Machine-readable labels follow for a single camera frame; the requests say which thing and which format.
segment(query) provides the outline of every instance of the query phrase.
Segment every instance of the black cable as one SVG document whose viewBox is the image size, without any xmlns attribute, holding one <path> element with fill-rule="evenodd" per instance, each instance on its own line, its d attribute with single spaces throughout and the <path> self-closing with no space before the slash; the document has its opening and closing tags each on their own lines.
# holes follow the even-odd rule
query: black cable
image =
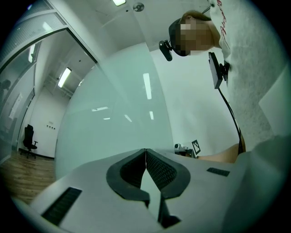
<svg viewBox="0 0 291 233">
<path fill-rule="evenodd" d="M 235 116 L 233 114 L 233 111 L 231 109 L 231 106 L 228 104 L 226 98 L 224 97 L 224 95 L 222 94 L 220 88 L 218 88 L 218 91 L 219 93 L 221 94 L 221 97 L 223 98 L 224 102 L 226 103 L 226 106 L 229 110 L 229 112 L 231 113 L 231 117 L 233 119 L 233 122 L 235 123 L 235 126 L 236 126 L 236 130 L 237 130 L 237 134 L 238 134 L 238 137 L 239 137 L 239 144 L 238 144 L 238 154 L 242 153 L 243 152 L 243 148 L 242 148 L 242 143 L 241 143 L 241 130 L 240 128 L 238 127 L 238 125 L 236 124 L 236 120 L 235 120 Z"/>
</svg>

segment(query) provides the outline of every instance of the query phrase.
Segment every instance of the white shirt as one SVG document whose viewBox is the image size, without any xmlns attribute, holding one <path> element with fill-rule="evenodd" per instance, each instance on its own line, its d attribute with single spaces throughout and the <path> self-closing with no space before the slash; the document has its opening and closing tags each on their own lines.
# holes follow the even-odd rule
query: white shirt
<svg viewBox="0 0 291 233">
<path fill-rule="evenodd" d="M 274 129 L 259 102 L 287 66 L 280 39 L 262 13 L 246 0 L 210 0 L 228 72 L 230 106 L 251 151 L 272 139 Z"/>
</svg>

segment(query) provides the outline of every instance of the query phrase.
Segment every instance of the office chair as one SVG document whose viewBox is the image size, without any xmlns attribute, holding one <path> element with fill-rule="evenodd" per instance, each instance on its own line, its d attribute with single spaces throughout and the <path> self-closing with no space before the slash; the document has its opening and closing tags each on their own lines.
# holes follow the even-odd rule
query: office chair
<svg viewBox="0 0 291 233">
<path fill-rule="evenodd" d="M 23 145 L 28 149 L 28 151 L 25 151 L 25 153 L 27 153 L 27 158 L 29 156 L 29 154 L 31 154 L 32 156 L 35 156 L 35 154 L 31 151 L 31 149 L 37 149 L 36 144 L 38 142 L 34 141 L 35 144 L 32 144 L 32 137 L 33 137 L 33 127 L 31 125 L 27 125 L 27 127 L 25 127 L 25 138 L 23 140 Z"/>
</svg>

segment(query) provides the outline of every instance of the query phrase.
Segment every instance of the ceiling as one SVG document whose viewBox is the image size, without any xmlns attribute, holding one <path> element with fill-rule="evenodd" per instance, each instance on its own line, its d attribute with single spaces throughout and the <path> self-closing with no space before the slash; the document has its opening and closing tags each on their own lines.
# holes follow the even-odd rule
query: ceiling
<svg viewBox="0 0 291 233">
<path fill-rule="evenodd" d="M 71 97 L 95 63 L 67 31 L 58 32 L 53 49 L 57 52 L 49 65 L 48 76 L 45 81 L 55 84 L 55 87 L 60 89 L 57 86 L 58 78 L 61 77 L 65 68 L 69 67 L 72 72 L 61 90 Z"/>
<path fill-rule="evenodd" d="M 183 13 L 209 7 L 208 0 L 126 0 L 121 6 L 112 0 L 87 2 L 119 49 L 146 42 L 151 51 L 158 49 L 159 41 L 169 39 L 169 25 Z M 136 2 L 144 4 L 142 12 L 133 10 Z"/>
</svg>

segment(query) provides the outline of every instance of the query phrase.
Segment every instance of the wooden floor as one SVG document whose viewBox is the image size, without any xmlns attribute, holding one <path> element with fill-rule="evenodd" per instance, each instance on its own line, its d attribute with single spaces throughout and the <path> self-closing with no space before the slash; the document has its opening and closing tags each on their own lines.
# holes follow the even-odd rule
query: wooden floor
<svg viewBox="0 0 291 233">
<path fill-rule="evenodd" d="M 55 181 L 55 161 L 14 152 L 0 165 L 0 174 L 11 196 L 29 204 Z"/>
</svg>

